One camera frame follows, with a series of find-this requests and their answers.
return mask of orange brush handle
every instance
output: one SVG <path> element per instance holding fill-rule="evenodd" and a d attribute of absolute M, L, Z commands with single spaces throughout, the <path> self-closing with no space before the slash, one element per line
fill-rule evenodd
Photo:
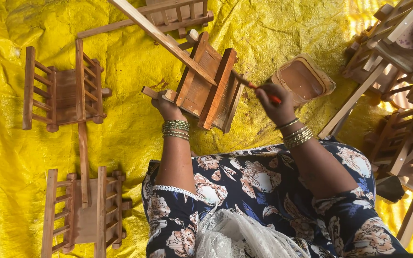
<path fill-rule="evenodd" d="M 250 87 L 250 88 L 252 88 L 252 89 L 254 89 L 254 90 L 257 89 L 257 87 L 254 86 L 254 84 L 252 84 L 251 82 L 249 82 L 247 86 Z M 270 94 L 267 93 L 267 97 L 268 97 L 268 98 L 270 99 L 270 101 L 273 102 L 273 103 L 277 103 L 277 104 L 280 104 L 280 103 L 281 103 L 281 100 L 280 100 L 278 97 L 274 96 L 274 95 L 270 95 Z"/>

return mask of navy floral fabric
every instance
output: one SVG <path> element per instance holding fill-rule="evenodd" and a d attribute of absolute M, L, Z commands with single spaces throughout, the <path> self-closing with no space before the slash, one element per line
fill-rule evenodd
<path fill-rule="evenodd" d="M 282 232 L 313 258 L 406 253 L 374 209 L 367 158 L 334 140 L 319 142 L 344 165 L 357 189 L 316 200 L 283 144 L 193 157 L 194 195 L 154 186 L 158 163 L 152 161 L 142 188 L 151 228 L 147 257 L 194 257 L 198 221 L 216 205 Z"/>

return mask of yellow tarp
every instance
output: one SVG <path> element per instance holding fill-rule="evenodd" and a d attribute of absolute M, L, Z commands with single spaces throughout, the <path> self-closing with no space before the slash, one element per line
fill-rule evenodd
<path fill-rule="evenodd" d="M 337 83 L 333 94 L 297 111 L 317 132 L 356 86 L 338 73 L 346 62 L 343 50 L 351 36 L 374 22 L 374 10 L 384 3 L 210 0 L 208 8 L 215 16 L 205 29 L 219 52 L 229 47 L 237 50 L 236 69 L 256 84 L 292 57 L 309 53 Z M 132 4 L 145 5 L 143 0 Z M 37 60 L 46 66 L 71 69 L 77 32 L 123 19 L 125 16 L 104 0 L 0 0 L 0 257 L 39 257 L 46 172 L 58 168 L 59 179 L 65 179 L 79 167 L 77 125 L 49 133 L 44 124 L 33 121 L 32 130 L 22 130 L 25 48 L 34 46 Z M 176 32 L 171 35 L 178 38 Z M 149 160 L 161 156 L 163 121 L 140 90 L 143 86 L 176 89 L 183 66 L 137 26 L 86 38 L 84 51 L 101 61 L 103 86 L 113 90 L 113 96 L 104 101 L 108 114 L 104 123 L 87 125 L 91 176 L 96 177 L 97 167 L 102 165 L 108 172 L 121 169 L 127 175 L 124 197 L 134 201 L 123 223 L 128 237 L 120 249 L 108 249 L 108 257 L 143 257 L 148 225 L 141 181 Z M 376 105 L 371 98 L 362 97 L 339 138 L 361 147 L 363 135 L 389 113 Z M 231 132 L 194 127 L 192 150 L 202 155 L 278 143 L 279 135 L 272 126 L 246 89 Z M 409 202 L 389 205 L 378 197 L 377 210 L 392 232 L 397 232 Z M 413 240 L 408 250 L 413 252 Z M 92 257 L 93 245 L 77 245 L 71 254 L 54 257 L 57 255 Z"/>

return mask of paintbrush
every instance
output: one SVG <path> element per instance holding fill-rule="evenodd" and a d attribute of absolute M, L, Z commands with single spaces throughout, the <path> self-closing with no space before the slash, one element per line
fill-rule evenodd
<path fill-rule="evenodd" d="M 248 88 L 251 88 L 251 89 L 253 89 L 253 90 L 256 90 L 256 89 L 257 89 L 257 87 L 256 87 L 252 82 L 250 82 L 250 81 L 248 81 L 247 79 L 244 79 L 243 77 L 241 77 L 235 70 L 232 69 L 231 73 L 237 78 L 237 80 L 238 80 L 240 83 L 244 84 L 244 85 L 247 86 Z M 281 100 L 280 100 L 278 97 L 276 97 L 276 96 L 274 96 L 274 95 L 271 95 L 271 94 L 269 94 L 269 93 L 267 93 L 267 92 L 266 92 L 266 94 L 267 94 L 267 97 L 270 99 L 271 102 L 276 103 L 276 104 L 280 104 L 280 103 L 281 103 Z"/>

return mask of woman's left hand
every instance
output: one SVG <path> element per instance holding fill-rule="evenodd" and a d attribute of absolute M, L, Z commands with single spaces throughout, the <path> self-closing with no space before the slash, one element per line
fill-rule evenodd
<path fill-rule="evenodd" d="M 187 121 L 186 117 L 181 113 L 179 107 L 174 103 L 164 100 L 163 93 L 159 92 L 158 99 L 152 99 L 152 105 L 157 108 L 165 121 L 183 120 Z"/>

